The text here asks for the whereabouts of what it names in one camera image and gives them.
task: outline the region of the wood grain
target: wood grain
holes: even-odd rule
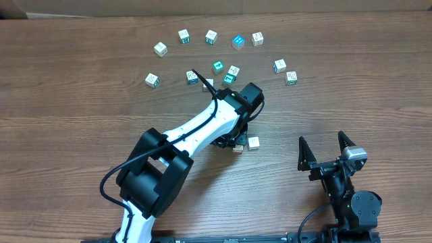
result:
[[[122,210],[99,182],[149,128],[169,130],[209,103],[194,68],[240,68],[266,106],[250,123],[261,147],[235,155],[208,147],[154,230],[177,236],[284,234],[326,202],[296,169],[298,137],[320,161],[338,155],[337,132],[366,148],[357,190],[383,198],[383,242],[432,241],[432,14],[310,13],[0,22],[0,242],[79,242],[108,237]],[[187,28],[191,43],[177,31]],[[215,46],[204,42],[218,32]],[[250,36],[261,31],[263,46]],[[241,34],[245,47],[231,39]],[[164,58],[153,46],[168,46]],[[274,74],[284,58],[295,86]],[[152,72],[161,79],[152,89]],[[112,179],[110,194],[119,188]],[[332,223],[331,211],[304,230]]]

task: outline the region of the cube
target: cube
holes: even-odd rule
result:
[[[198,76],[192,71],[187,71],[186,77],[189,84],[196,84],[198,82]]]
[[[159,77],[152,73],[149,73],[146,78],[146,84],[150,87],[156,88],[159,85]]]
[[[207,79],[206,78],[205,80],[207,80],[207,82],[209,84],[211,84],[211,86],[213,86],[213,79]],[[205,84],[202,85],[202,91],[204,91],[204,92],[208,92],[209,91],[209,89],[207,88],[207,86],[205,86]]]
[[[273,64],[273,69],[275,70],[276,74],[285,71],[286,69],[285,61],[283,59],[275,61],[275,63]]]
[[[190,42],[190,37],[187,29],[179,31],[178,35],[180,36],[180,42],[182,44]]]
[[[232,39],[232,46],[239,51],[244,46],[244,38],[240,35],[234,37],[234,39]]]
[[[264,36],[261,34],[261,32],[252,34],[252,44],[254,46],[259,46],[264,43]]]
[[[285,76],[286,85],[297,84],[297,73],[287,72]]]
[[[236,77],[231,74],[226,74],[225,78],[223,79],[222,85],[224,85],[225,87],[230,87],[234,83],[235,78]]]
[[[232,151],[234,153],[243,153],[243,145],[236,145],[234,148],[232,148]]]
[[[212,30],[209,30],[205,35],[205,42],[209,43],[210,45],[214,45],[216,39],[217,39],[217,33]]]
[[[164,45],[163,43],[157,43],[155,45],[155,53],[160,56],[163,57],[165,54],[167,54],[168,49],[167,46]]]
[[[249,144],[249,150],[258,149],[259,148],[258,137],[249,138],[248,144]]]
[[[231,75],[233,75],[234,76],[234,81],[236,81],[237,80],[237,75],[238,75],[239,71],[240,71],[240,68],[231,66],[229,68],[229,70],[228,70],[228,73],[231,74]]]
[[[223,68],[224,66],[222,61],[216,61],[213,64],[213,72],[215,73],[215,75],[223,73]]]

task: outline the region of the blue cube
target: blue cube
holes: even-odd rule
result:
[[[232,39],[232,46],[239,51],[244,46],[244,38],[240,35],[234,37],[234,39]]]

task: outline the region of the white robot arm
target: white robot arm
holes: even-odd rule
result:
[[[113,234],[112,242],[149,243],[155,218],[180,192],[192,167],[192,157],[211,143],[232,145],[256,117],[250,115],[264,100],[263,91],[253,83],[240,93],[226,88],[212,95],[210,105],[184,125],[163,134],[151,128],[141,136],[128,158],[131,163],[121,167],[116,179],[123,203],[130,211],[125,209],[121,228]],[[163,162],[165,172],[151,165],[149,157]]]
[[[164,134],[168,135],[167,140],[172,141],[176,138],[179,138],[182,134],[191,131],[193,128],[203,123],[213,113],[214,108],[215,102],[212,101],[203,112],[184,125],[164,132]],[[174,146],[180,151],[187,151],[189,156],[193,157],[194,155],[201,152],[212,141],[214,141],[214,139],[232,131],[236,126],[238,119],[239,115],[231,105],[229,105],[226,101],[218,101],[215,119],[212,119],[207,125],[187,137],[185,140],[175,143]],[[166,166],[169,166],[169,163],[165,159],[160,158],[159,160]],[[124,203],[131,208],[134,214],[132,224],[128,232],[128,243],[149,243],[151,241],[151,229],[155,222],[155,218],[150,216],[148,219],[145,219],[142,216],[142,212],[137,207],[135,207],[133,203],[126,200],[124,200]],[[128,220],[128,211],[125,210],[121,229],[115,237],[115,240],[119,243],[124,239],[124,234],[128,226]]]

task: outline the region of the small white block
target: small white block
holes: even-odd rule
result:
[[[236,145],[234,148],[232,148],[232,151],[235,153],[243,153],[243,145]]]
[[[192,71],[187,71],[186,77],[188,79],[188,84],[196,84],[198,82],[198,76]]]
[[[155,45],[155,53],[158,56],[163,57],[165,54],[167,54],[167,52],[167,46],[165,46],[163,43],[157,43],[157,45]]]
[[[259,46],[264,43],[264,36],[261,32],[252,34],[252,43],[254,46]]]
[[[297,83],[297,73],[287,72],[285,76],[285,81],[287,85],[293,85]]]
[[[244,46],[244,38],[240,35],[234,37],[232,39],[232,47],[234,47],[237,51],[239,51]]]
[[[228,70],[228,73],[234,76],[234,80],[237,80],[237,75],[240,72],[240,68],[231,66]]]
[[[214,45],[216,40],[217,40],[217,33],[212,30],[209,30],[205,35],[205,42],[209,43],[210,45]]]
[[[258,137],[249,138],[248,144],[249,144],[249,150],[258,149],[259,148]]]
[[[152,73],[149,73],[146,78],[146,84],[150,87],[156,88],[159,84],[159,77]]]
[[[207,79],[206,78],[205,80],[207,80],[207,82],[209,84],[211,84],[211,86],[213,86],[213,79]],[[205,86],[205,84],[202,85],[202,91],[204,91],[204,92],[208,92],[209,91],[209,89],[207,88],[207,86]]]
[[[285,71],[286,69],[285,61],[283,59],[275,61],[275,63],[273,64],[273,69],[275,70],[276,74]]]
[[[180,36],[180,42],[182,44],[188,43],[190,41],[190,37],[187,29],[179,31],[178,35]]]

